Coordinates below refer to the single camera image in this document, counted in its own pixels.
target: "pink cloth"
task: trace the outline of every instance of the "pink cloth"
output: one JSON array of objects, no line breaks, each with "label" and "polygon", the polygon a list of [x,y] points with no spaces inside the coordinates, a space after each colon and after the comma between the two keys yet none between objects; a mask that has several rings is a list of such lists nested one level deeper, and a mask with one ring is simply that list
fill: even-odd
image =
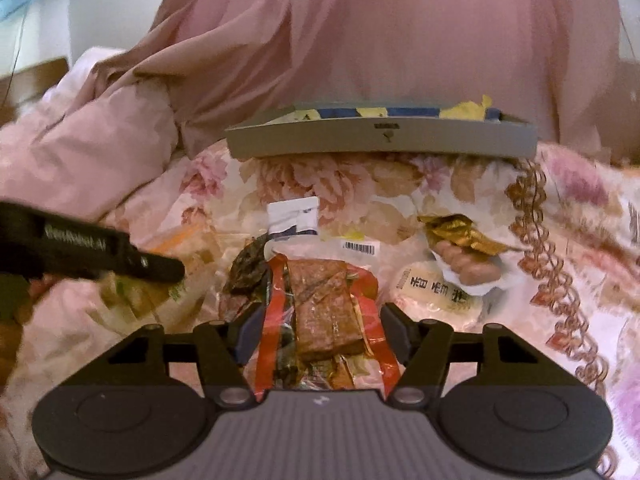
[{"label": "pink cloth", "polygon": [[46,154],[12,162],[0,196],[95,218],[162,172],[176,142],[167,114],[193,156],[230,124],[304,101],[484,93],[541,138],[597,152],[619,18],[617,0],[164,0],[139,45],[97,66],[47,147],[25,148]]}]

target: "floral tablecloth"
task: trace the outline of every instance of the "floral tablecloth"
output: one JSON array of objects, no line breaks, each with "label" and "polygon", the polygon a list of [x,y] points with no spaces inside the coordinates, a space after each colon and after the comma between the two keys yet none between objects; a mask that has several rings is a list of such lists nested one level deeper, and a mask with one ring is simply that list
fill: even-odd
[{"label": "floral tablecloth", "polygon": [[[640,478],[638,173],[553,144],[540,144],[532,161],[405,153],[239,161],[222,140],[193,161],[174,157],[107,222],[146,247],[177,228],[214,232],[215,288],[239,248],[266,230],[268,203],[311,195],[320,199],[321,234],[359,232],[382,242],[382,289],[400,254],[427,248],[418,215],[461,212],[488,236],[522,247],[508,257],[523,281],[484,321],[505,324],[606,399],[615,428],[600,471]],[[35,309],[0,397],[2,480],[46,473],[30,414],[46,391],[122,337],[95,321],[105,309],[95,283],[71,281]],[[166,329],[188,330],[213,315],[198,302]]]}]

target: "cardboard box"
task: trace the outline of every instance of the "cardboard box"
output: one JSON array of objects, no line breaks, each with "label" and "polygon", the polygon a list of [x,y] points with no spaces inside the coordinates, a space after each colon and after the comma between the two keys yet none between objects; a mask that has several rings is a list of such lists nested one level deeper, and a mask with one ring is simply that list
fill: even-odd
[{"label": "cardboard box", "polygon": [[368,104],[362,108],[301,104],[233,126],[226,131],[226,139],[231,155],[240,159],[335,152],[468,153],[504,158],[536,155],[536,129],[523,120],[495,108],[487,109],[492,118],[484,121],[444,119],[438,117],[439,112],[440,107],[414,105]]}]

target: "ribbed gray surface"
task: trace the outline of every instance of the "ribbed gray surface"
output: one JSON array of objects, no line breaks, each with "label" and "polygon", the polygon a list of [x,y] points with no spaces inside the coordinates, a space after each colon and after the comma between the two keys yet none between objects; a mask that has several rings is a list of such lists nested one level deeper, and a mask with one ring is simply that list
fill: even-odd
[{"label": "ribbed gray surface", "polygon": [[[53,473],[47,480],[70,480]],[[453,453],[427,418],[375,392],[272,392],[220,417],[203,444],[153,480],[497,480]],[[567,480],[596,480],[586,471]]]}]

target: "gold wrapper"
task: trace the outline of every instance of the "gold wrapper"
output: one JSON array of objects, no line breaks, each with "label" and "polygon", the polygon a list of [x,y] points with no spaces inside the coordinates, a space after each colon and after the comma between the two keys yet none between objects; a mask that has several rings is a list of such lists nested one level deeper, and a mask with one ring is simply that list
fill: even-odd
[{"label": "gold wrapper", "polygon": [[515,249],[483,235],[474,227],[472,219],[463,214],[418,216],[418,220],[424,224],[427,240],[431,246],[439,240],[448,240],[452,244],[471,247],[489,256],[496,256]]}]

